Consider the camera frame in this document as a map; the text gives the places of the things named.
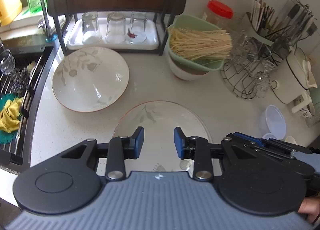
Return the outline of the right hand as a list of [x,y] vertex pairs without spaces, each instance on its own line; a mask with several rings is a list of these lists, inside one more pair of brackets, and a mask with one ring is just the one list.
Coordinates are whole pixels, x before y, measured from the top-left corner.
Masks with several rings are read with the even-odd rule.
[[306,214],[308,222],[314,224],[319,218],[319,198],[306,197],[300,205],[299,214]]

